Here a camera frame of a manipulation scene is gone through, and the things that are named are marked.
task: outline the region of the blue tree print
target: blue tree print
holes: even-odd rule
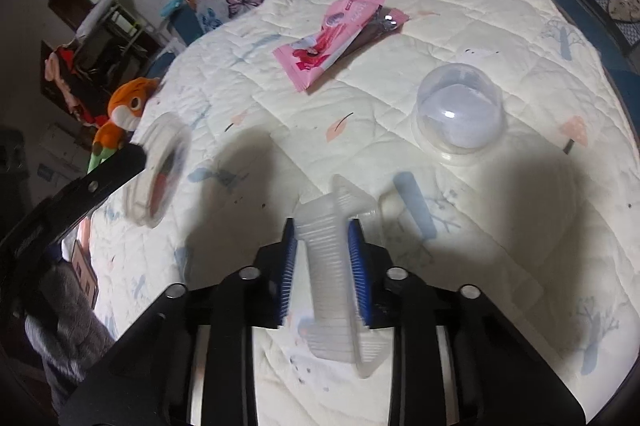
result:
[[[552,38],[560,43],[560,55],[564,60],[572,60],[571,47],[574,44],[584,45],[578,31],[561,20],[549,20],[541,33],[543,38]]]
[[[614,310],[612,307],[609,307],[605,311],[597,310],[593,296],[581,298],[578,301],[575,314],[585,318],[589,326],[587,346],[584,349],[580,348],[580,350],[584,352],[580,373],[583,376],[588,376],[595,370],[598,364],[598,349],[600,348],[600,343],[609,332],[618,330],[620,322],[614,319]]]
[[[415,180],[411,171],[399,171],[393,178],[394,186],[398,195],[404,202],[404,209],[398,216],[396,224],[398,229],[404,236],[410,236],[410,232],[406,231],[401,223],[402,217],[408,213],[418,228],[420,236],[418,237],[417,249],[406,253],[403,261],[407,265],[415,266],[417,269],[426,267],[427,264],[433,263],[433,255],[425,246],[430,239],[438,236],[436,222],[438,222],[447,233],[451,233],[452,228],[460,229],[460,225],[450,219],[436,215],[437,212],[444,216],[446,205],[450,203],[438,189],[436,197],[428,197],[423,194]]]

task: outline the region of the clear plastic dome lid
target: clear plastic dome lid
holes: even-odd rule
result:
[[[500,89],[469,64],[440,66],[418,88],[412,129],[420,147],[441,162],[469,164],[503,132]]]

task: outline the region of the clear plastic cup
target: clear plastic cup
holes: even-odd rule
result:
[[[365,236],[381,227],[376,200],[334,175],[332,192],[300,205],[294,222],[297,239],[306,245],[314,305],[306,345],[316,358],[353,363],[364,379],[391,354],[393,336],[369,329],[360,314],[358,294],[366,276],[351,263],[351,218],[360,219]]]
[[[440,66],[418,88],[412,130],[420,147],[440,162],[469,165],[504,131],[500,89],[469,64]]]

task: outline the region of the transparent plastic container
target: transparent plastic container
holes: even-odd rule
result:
[[[364,378],[390,354],[392,342],[369,330],[360,316],[347,227],[360,218],[363,233],[379,228],[378,205],[340,175],[332,184],[331,193],[304,203],[294,215],[296,237],[306,245],[314,308],[306,343],[317,358],[351,362]]]
[[[469,165],[504,131],[500,89],[470,64],[445,64],[422,80],[412,114],[420,147],[444,164]]]
[[[191,129],[173,113],[163,113],[138,141],[146,153],[145,170],[124,187],[127,218],[158,225],[173,200],[191,148]]]

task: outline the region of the purple butterfly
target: purple butterfly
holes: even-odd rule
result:
[[[247,11],[251,7],[259,7],[264,0],[225,0],[229,6],[229,17],[234,18],[240,12]]]

